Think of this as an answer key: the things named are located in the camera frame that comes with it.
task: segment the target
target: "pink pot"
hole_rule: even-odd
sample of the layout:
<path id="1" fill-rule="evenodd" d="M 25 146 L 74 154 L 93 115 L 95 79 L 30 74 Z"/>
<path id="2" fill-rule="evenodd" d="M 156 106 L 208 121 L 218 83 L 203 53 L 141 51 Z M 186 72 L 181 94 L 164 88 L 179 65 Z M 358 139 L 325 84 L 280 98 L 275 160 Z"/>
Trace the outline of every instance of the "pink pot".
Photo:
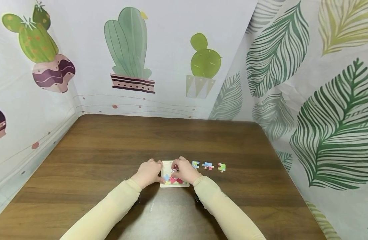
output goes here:
<path id="1" fill-rule="evenodd" d="M 40 88 L 65 93 L 68 91 L 68 82 L 75 75 L 75 66 L 66 56 L 57 54 L 50 63 L 35 64 L 32 75 Z"/>

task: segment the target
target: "beige sleeve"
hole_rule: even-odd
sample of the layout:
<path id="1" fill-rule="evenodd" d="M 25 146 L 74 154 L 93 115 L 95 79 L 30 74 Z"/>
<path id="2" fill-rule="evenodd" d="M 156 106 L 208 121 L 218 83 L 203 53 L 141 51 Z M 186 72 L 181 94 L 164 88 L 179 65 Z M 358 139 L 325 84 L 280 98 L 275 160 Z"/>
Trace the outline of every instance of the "beige sleeve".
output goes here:
<path id="1" fill-rule="evenodd" d="M 104 240 L 113 226 L 128 213 L 140 192 L 141 188 L 132 179 L 121 182 L 60 240 Z"/>
<path id="2" fill-rule="evenodd" d="M 255 223 L 212 179 L 202 176 L 193 185 L 204 208 L 214 215 L 229 240 L 265 240 Z"/>

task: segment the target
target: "wood grain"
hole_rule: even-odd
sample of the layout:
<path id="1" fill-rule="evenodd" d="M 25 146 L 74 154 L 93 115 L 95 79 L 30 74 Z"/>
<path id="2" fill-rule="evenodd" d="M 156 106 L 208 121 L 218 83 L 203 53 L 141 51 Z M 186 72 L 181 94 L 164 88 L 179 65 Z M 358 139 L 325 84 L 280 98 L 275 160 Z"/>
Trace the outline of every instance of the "wood grain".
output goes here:
<path id="1" fill-rule="evenodd" d="M 85 115 L 76 121 L 0 215 L 0 240 L 57 240 L 150 159 L 212 162 L 200 167 L 268 240 L 325 237 L 255 123 Z M 223 173 L 217 163 L 226 164 Z M 106 239 L 226 239 L 194 200 L 193 187 L 153 184 Z"/>

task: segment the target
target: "leaf illustration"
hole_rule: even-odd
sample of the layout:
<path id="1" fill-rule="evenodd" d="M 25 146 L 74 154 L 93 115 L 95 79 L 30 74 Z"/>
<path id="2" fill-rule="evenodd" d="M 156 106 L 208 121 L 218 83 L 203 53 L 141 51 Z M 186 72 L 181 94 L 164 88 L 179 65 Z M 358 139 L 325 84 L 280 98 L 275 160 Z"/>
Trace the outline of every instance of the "leaf illustration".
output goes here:
<path id="1" fill-rule="evenodd" d="M 319 11 L 323 56 L 368 43 L 368 0 L 323 0 Z"/>
<path id="2" fill-rule="evenodd" d="M 368 68 L 359 59 L 303 104 L 291 147 L 309 186 L 357 189 L 368 182 Z"/>
<path id="3" fill-rule="evenodd" d="M 291 131 L 293 127 L 290 109 L 281 93 L 269 95 L 264 101 L 256 103 L 252 115 L 271 142 Z"/>
<path id="4" fill-rule="evenodd" d="M 257 33 L 275 17 L 285 0 L 259 0 L 245 33 Z"/>
<path id="5" fill-rule="evenodd" d="M 341 237 L 337 234 L 331 223 L 328 222 L 328 219 L 325 217 L 325 215 L 320 212 L 320 210 L 318 210 L 311 202 L 305 201 L 305 203 L 315 217 L 316 222 L 320 226 L 327 240 L 341 240 Z"/>
<path id="6" fill-rule="evenodd" d="M 289 172 L 292 167 L 292 161 L 293 161 L 292 154 L 288 152 L 281 152 L 281 151 L 276 151 L 276 153 L 277 153 L 277 156 L 279 156 L 280 161 L 284 165 L 287 172 Z"/>
<path id="7" fill-rule="evenodd" d="M 247 53 L 247 79 L 252 96 L 262 97 L 292 77 L 304 60 L 309 33 L 300 3 L 277 18 L 252 43 Z"/>
<path id="8" fill-rule="evenodd" d="M 225 79 L 208 119 L 232 120 L 243 106 L 240 72 Z"/>

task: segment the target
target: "child's hand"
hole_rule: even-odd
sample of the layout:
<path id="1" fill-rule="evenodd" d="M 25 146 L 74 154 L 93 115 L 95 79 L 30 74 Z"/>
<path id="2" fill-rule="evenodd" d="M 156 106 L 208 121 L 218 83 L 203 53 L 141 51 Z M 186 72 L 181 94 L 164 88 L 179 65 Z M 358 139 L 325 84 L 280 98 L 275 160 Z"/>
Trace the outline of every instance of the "child's hand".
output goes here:
<path id="1" fill-rule="evenodd" d="M 162 177 L 159 177 L 158 174 L 161 171 L 162 163 L 161 161 L 155 162 L 154 159 L 149 159 L 148 162 L 143 162 L 139 170 L 135 175 L 131 177 L 141 189 L 144 189 L 146 186 L 153 184 L 154 182 L 165 183 L 165 180 Z"/>
<path id="2" fill-rule="evenodd" d="M 172 162 L 172 169 L 178 168 L 179 172 L 172 173 L 172 177 L 179 178 L 193 185 L 196 179 L 202 175 L 184 157 L 179 157 Z"/>

